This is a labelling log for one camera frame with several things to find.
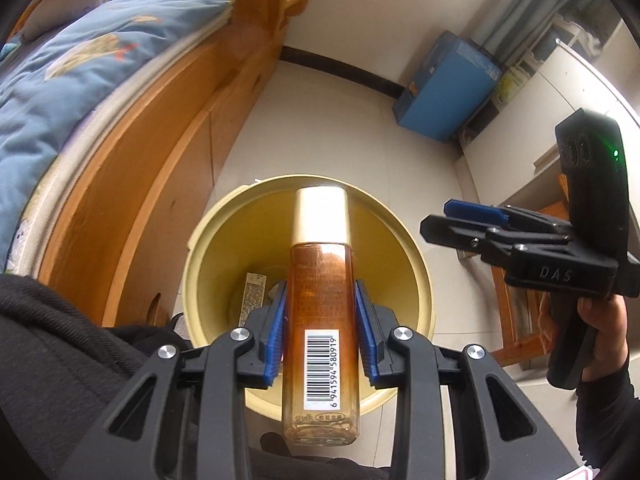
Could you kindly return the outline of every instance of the barcode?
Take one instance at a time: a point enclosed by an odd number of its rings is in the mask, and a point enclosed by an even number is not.
[[[340,410],[339,330],[305,330],[305,410]]]

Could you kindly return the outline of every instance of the wooden cabinet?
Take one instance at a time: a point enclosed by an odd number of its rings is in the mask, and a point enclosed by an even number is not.
[[[212,190],[209,113],[201,112],[138,211],[111,283],[104,326],[167,322],[187,258],[186,240]]]
[[[220,176],[244,121],[276,69],[286,30],[282,28],[272,43],[249,56],[206,106],[212,117],[211,161],[215,180]]]

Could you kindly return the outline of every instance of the cream bottle cap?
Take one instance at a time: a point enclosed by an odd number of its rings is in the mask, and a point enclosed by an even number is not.
[[[341,187],[304,187],[296,192],[291,246],[351,245],[347,194]]]

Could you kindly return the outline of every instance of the yellow trash bin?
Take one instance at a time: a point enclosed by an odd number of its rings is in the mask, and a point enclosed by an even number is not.
[[[385,205],[345,182],[315,175],[287,175],[241,186],[200,221],[189,241],[182,294],[193,345],[210,344],[238,325],[248,272],[267,276],[267,289],[287,279],[296,190],[340,186],[349,199],[354,274],[371,301],[388,306],[398,321],[428,337],[434,315],[427,269],[412,236]],[[376,391],[360,367],[360,411],[371,412],[396,394]],[[282,382],[247,390],[246,405],[280,420]]]

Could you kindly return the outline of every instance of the glass bottle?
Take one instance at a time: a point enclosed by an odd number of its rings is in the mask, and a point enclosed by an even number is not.
[[[345,446],[358,436],[358,340],[347,196],[296,193],[287,282],[282,421],[292,444]]]

